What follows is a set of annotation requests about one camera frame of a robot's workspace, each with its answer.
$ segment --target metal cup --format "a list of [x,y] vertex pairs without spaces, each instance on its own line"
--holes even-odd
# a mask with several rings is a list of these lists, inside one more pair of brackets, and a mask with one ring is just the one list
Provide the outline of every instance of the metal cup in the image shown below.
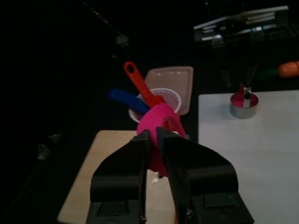
[[243,87],[229,97],[229,113],[239,119],[247,119],[256,114],[258,97],[251,93],[250,87]]

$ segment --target orange object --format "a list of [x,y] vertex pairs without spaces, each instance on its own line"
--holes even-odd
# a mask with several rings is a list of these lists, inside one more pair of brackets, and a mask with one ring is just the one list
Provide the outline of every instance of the orange object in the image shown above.
[[145,104],[152,108],[156,104],[165,103],[164,98],[160,95],[153,95],[148,86],[145,85],[144,78],[136,68],[136,64],[132,61],[127,61],[124,64],[125,74],[129,80],[135,83]]
[[284,63],[278,68],[279,76],[283,78],[291,78],[299,76],[299,60]]

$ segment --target blue utensil handle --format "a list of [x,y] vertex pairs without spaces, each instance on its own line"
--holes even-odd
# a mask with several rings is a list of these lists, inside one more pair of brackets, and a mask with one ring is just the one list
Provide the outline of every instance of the blue utensil handle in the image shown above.
[[135,95],[121,89],[113,88],[108,93],[108,97],[111,100],[125,104],[140,115],[144,115],[149,110],[147,104]]

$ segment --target white cup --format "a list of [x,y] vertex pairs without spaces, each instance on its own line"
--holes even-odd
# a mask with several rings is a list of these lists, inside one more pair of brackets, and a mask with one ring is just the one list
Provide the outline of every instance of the white cup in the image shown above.
[[[151,92],[153,93],[153,95],[160,95],[164,98],[165,103],[171,106],[173,112],[177,113],[183,104],[181,97],[179,96],[179,94],[169,88],[164,87],[152,88]],[[132,109],[128,110],[128,115],[137,123],[143,118],[143,116],[137,114]]]

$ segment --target cutting board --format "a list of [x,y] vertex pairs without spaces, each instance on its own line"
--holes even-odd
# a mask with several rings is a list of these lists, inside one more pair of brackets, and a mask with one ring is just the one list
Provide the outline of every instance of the cutting board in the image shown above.
[[[68,197],[64,201],[57,220],[61,223],[84,224],[89,210],[89,183],[95,170],[105,157],[133,138],[132,130],[101,130],[79,170]],[[145,217],[148,224],[173,224],[173,198],[168,178],[156,178],[147,172]]]
[[199,143],[235,166],[256,224],[299,221],[299,91],[255,93],[256,115],[229,114],[231,94],[199,96]]

